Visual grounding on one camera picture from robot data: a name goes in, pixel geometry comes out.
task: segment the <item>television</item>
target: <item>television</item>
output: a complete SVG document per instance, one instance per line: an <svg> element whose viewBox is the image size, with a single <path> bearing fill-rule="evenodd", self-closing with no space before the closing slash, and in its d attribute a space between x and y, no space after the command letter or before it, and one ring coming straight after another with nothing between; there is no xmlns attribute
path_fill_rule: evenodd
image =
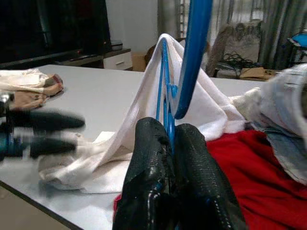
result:
<svg viewBox="0 0 307 230"><path fill-rule="evenodd" d="M0 15L0 69L111 51L105 0L0 0Z"/></svg>

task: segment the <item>white table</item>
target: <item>white table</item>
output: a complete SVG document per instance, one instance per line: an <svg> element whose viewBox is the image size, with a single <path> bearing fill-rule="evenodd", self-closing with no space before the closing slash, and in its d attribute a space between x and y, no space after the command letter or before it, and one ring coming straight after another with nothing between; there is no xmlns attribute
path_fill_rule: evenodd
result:
<svg viewBox="0 0 307 230"><path fill-rule="evenodd" d="M141 82L143 73L47 65L44 73L59 74L65 93L46 103L84 116L85 137L94 140L103 131L116 131ZM240 95L263 82L212 79L227 96ZM39 180L34 161L5 160L0 165L0 185L46 212L69 228L112 228L113 200L117 194L84 194L60 191Z"/></svg>

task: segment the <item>red cloth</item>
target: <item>red cloth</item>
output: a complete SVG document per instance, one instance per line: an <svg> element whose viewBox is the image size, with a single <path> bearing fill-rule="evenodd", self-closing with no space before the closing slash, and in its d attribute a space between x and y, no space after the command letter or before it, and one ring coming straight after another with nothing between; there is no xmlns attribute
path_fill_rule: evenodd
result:
<svg viewBox="0 0 307 230"><path fill-rule="evenodd" d="M307 186L292 180L258 131L207 142L226 174L249 229L307 229Z"/></svg>

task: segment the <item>blue clothes hanger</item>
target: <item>blue clothes hanger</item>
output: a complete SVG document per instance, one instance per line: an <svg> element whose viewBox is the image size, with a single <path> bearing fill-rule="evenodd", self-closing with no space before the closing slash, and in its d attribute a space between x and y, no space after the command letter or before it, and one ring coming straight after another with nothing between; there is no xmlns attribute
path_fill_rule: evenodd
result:
<svg viewBox="0 0 307 230"><path fill-rule="evenodd" d="M163 123L173 151L175 141L175 119L182 119L185 116L192 99L201 66L203 51L206 45L211 9L212 0L190 1L186 46L178 86L170 82L167 43L165 39L162 41L162 60L156 120L159 120L161 91L162 87L165 87L166 95L163 99Z"/></svg>

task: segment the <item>floor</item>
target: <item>floor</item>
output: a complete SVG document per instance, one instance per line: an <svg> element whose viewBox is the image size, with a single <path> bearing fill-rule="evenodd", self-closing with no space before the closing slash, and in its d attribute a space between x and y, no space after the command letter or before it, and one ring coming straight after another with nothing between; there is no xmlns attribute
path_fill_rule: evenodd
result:
<svg viewBox="0 0 307 230"><path fill-rule="evenodd" d="M67 230L60 222L0 187L0 225L10 230Z"/></svg>

